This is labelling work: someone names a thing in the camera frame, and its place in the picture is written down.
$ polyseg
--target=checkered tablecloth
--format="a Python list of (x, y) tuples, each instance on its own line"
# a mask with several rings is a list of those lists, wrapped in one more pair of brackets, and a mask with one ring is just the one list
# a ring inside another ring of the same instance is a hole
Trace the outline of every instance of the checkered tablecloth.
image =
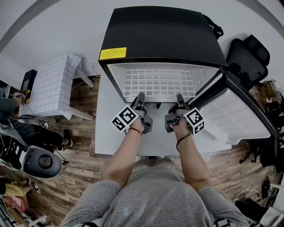
[(19, 115), (63, 115), (70, 120), (71, 86), (81, 59), (82, 57), (67, 54), (40, 66), (32, 87), (30, 103), (20, 106)]

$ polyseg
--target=gray striped shirt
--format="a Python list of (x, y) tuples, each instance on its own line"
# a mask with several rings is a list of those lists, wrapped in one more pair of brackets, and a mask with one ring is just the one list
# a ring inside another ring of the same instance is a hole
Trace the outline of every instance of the gray striped shirt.
[(124, 188), (113, 181), (91, 185), (62, 226), (72, 227), (99, 218), (100, 226), (108, 227), (210, 227), (217, 219), (228, 219), (237, 227), (249, 226), (221, 191), (208, 187), (196, 192), (181, 174), (161, 168), (132, 173)]

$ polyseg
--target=yellow label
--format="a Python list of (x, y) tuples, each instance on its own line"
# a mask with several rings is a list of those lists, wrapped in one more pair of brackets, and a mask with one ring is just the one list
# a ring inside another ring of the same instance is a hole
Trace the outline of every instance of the yellow label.
[(117, 58), (125, 58), (125, 56), (126, 56), (126, 47), (113, 48), (113, 49), (102, 50), (99, 59), (100, 60), (117, 59)]

